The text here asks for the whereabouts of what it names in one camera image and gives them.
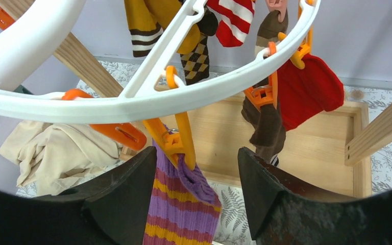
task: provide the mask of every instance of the leaf pattern tablecloth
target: leaf pattern tablecloth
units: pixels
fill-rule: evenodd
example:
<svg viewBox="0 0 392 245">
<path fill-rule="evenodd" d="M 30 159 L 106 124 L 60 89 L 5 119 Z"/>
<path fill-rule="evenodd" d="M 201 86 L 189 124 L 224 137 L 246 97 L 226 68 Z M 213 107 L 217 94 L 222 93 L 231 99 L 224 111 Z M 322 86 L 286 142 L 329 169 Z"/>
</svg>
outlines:
<svg viewBox="0 0 392 245">
<path fill-rule="evenodd" d="M 139 65 L 105 62 L 100 63 L 112 76 L 123 86 L 128 84 L 130 78 L 134 75 Z M 178 69 L 179 76 L 184 78 L 184 71 Z M 210 72 L 210 79 L 218 77 L 222 73 Z M 78 88 L 85 90 L 93 97 L 98 95 L 83 81 L 77 85 Z M 392 90 L 355 88 L 346 86 L 347 99 L 350 101 L 366 102 L 369 105 L 370 121 L 375 119 L 388 105 L 392 103 Z M 378 193 L 392 188 L 392 143 L 379 150 L 371 156 L 372 160 L 372 191 Z M 94 176 L 85 178 L 82 182 L 94 178 Z M 246 210 L 241 188 L 223 185 L 209 181 L 209 184 L 218 194 L 223 205 L 220 222 L 217 227 L 214 240 L 224 245 L 251 245 L 249 227 L 247 223 Z M 22 197 L 35 197 L 37 194 L 35 183 L 20 188 L 16 193 Z"/>
</svg>

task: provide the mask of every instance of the white plastic bar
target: white plastic bar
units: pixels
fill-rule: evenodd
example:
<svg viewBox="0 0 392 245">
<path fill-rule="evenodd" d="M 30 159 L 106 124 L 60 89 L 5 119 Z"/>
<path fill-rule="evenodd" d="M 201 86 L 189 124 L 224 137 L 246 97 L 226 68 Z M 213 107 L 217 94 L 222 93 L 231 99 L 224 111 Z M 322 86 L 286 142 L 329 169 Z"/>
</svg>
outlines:
<svg viewBox="0 0 392 245">
<path fill-rule="evenodd" d="M 156 93 L 154 87 L 161 72 L 178 50 L 190 28 L 202 19 L 206 1 L 185 1 L 119 97 L 132 98 Z"/>
<path fill-rule="evenodd" d="M 205 2 L 205 0 L 188 1 Z M 316 0 L 314 6 L 309 6 L 305 0 L 300 0 L 303 8 L 302 15 L 288 36 L 277 46 L 277 52 L 274 55 L 263 60 L 262 55 L 267 52 L 265 49 L 258 54 L 255 61 L 209 81 L 157 92 L 149 96 L 131 98 L 48 101 L 33 99 L 34 95 L 14 97 L 0 94 L 0 115 L 50 123 L 110 124 L 177 114 L 215 103 L 265 79 L 284 64 L 307 35 L 319 10 L 320 1 Z M 182 23 L 187 21 L 186 19 L 194 21 L 193 16 L 188 16 L 188 13 L 181 11 L 181 15 L 177 15 L 170 26 L 175 26 L 176 22 L 183 19 Z"/>
<path fill-rule="evenodd" d="M 0 33 L 0 89 L 13 91 L 53 54 L 85 2 L 35 0 L 20 19 Z"/>
</svg>

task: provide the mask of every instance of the red and white striped sock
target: red and white striped sock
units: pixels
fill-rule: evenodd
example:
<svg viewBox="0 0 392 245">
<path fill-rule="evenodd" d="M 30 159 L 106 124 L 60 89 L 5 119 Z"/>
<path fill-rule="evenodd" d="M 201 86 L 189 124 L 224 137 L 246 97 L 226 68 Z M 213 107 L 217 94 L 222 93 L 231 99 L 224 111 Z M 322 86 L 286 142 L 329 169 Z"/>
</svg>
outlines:
<svg viewBox="0 0 392 245">
<path fill-rule="evenodd" d="M 216 36 L 224 47 L 241 46 L 255 14 L 253 0 L 208 0 L 207 6 L 222 15 Z"/>
</svg>

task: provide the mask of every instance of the wall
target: wall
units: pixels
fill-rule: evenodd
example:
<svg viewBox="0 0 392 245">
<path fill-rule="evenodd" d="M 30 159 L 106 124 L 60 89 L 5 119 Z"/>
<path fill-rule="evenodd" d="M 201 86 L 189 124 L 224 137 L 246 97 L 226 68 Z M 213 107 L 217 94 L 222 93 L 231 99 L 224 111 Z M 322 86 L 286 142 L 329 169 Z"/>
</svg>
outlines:
<svg viewBox="0 0 392 245">
<path fill-rule="evenodd" d="M 213 66 L 240 67 L 253 58 L 265 1 L 258 0 L 250 35 L 242 47 L 224 48 L 209 39 Z M 289 0 L 290 27 L 298 0 Z M 95 55 L 134 59 L 123 0 L 88 0 L 73 32 Z M 392 81 L 392 1 L 323 0 L 314 23 L 313 53 L 340 77 Z M 178 56 L 173 59 L 179 62 Z"/>
<path fill-rule="evenodd" d="M 34 94 L 67 91 L 74 88 L 79 79 L 55 57 L 50 57 L 28 79 L 23 82 Z M 0 147 L 13 131 L 19 120 L 0 116 Z M 0 155 L 0 190 L 15 193 L 19 167 Z"/>
</svg>

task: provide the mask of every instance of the wooden post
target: wooden post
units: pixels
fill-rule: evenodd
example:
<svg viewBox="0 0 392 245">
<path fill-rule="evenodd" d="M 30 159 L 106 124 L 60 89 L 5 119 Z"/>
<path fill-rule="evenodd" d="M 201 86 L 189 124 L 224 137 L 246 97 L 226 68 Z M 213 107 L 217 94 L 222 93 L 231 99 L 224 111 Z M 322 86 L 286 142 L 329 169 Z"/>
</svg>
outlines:
<svg viewBox="0 0 392 245">
<path fill-rule="evenodd" d="M 361 159 L 392 142 L 392 104 L 345 146 L 345 165 Z"/>
<path fill-rule="evenodd" d="M 0 0 L 0 7 L 19 19 L 35 0 Z M 103 68 L 86 47 L 69 33 L 54 56 L 101 97 L 117 97 L 123 87 Z"/>
</svg>

